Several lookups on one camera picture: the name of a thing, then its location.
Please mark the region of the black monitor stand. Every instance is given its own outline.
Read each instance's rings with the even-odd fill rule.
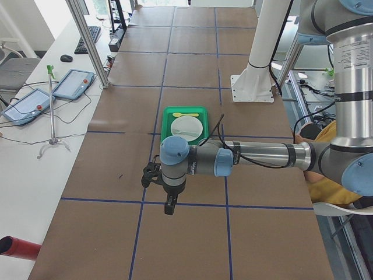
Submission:
[[[120,0],[108,0],[110,10],[110,21],[111,21],[111,33],[109,48],[112,52],[118,52],[121,46],[123,36],[126,33],[127,25],[124,19],[122,5]],[[120,25],[115,28],[114,24],[117,22],[117,15],[119,15]]]

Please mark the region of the green tray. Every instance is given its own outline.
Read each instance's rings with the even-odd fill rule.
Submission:
[[[209,136],[209,121],[207,119],[207,110],[202,106],[170,106],[163,110],[162,119],[162,132],[161,132],[161,142],[167,137],[172,136],[171,124],[176,119],[173,113],[190,114],[198,113],[199,116],[196,117],[202,123],[203,131],[197,139],[188,142],[190,145],[197,145],[201,140],[206,139]]]

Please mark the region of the white table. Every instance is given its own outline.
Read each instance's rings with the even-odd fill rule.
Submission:
[[[101,22],[92,17],[87,18],[87,24],[101,26]],[[102,26],[101,30],[102,34],[96,48],[104,63],[107,55],[111,53],[108,47],[109,31]],[[75,23],[69,22],[27,83],[47,81],[47,65],[50,64],[54,66],[56,81],[60,81],[71,68],[94,72],[87,54],[73,54],[79,37]],[[73,56],[73,62],[61,62],[59,58],[62,54]],[[47,84],[32,87],[39,87],[48,92]],[[97,78],[86,92],[92,102],[78,118],[71,124],[64,124],[56,119],[58,137],[84,134],[87,131],[101,90]],[[16,97],[20,98],[30,91],[29,87],[25,87]],[[89,99],[82,95],[76,101],[56,109],[55,114],[65,121],[70,121],[88,102]],[[58,107],[64,103],[66,101],[57,100],[54,106]],[[0,117],[0,123],[5,121],[7,119]],[[24,127],[0,128],[0,132],[4,137],[19,141],[47,140],[51,138],[50,118],[48,115],[40,115]],[[43,242],[83,139],[84,136],[66,138],[71,152],[62,145],[56,145],[54,148],[48,148],[41,159],[37,159],[36,156],[44,143],[26,145],[0,138],[0,238],[14,236],[38,244]],[[27,279],[33,265],[33,261],[0,256],[0,279]]]

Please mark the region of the chair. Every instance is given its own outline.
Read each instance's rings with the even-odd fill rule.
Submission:
[[[313,204],[316,215],[328,217],[348,216],[348,218],[331,235],[332,238],[350,221],[354,215],[373,215],[373,206],[357,209],[351,203],[347,208],[342,208],[326,202],[316,202]]]
[[[34,68],[40,62],[39,58],[25,58],[16,50],[7,47],[6,43],[17,43],[16,38],[0,38],[0,60],[5,57],[4,50],[16,54],[17,58],[11,58],[0,65],[0,92],[7,94],[16,94],[29,78]],[[3,103],[7,106],[7,101],[3,98]]]

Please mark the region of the keyboard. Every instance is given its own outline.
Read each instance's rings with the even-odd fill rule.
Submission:
[[[100,26],[88,26],[89,33],[91,34],[92,40],[96,43],[100,35]],[[74,54],[87,54],[88,51],[86,49],[86,46],[84,45],[83,39],[80,38],[78,45],[76,46],[76,49],[74,51]]]

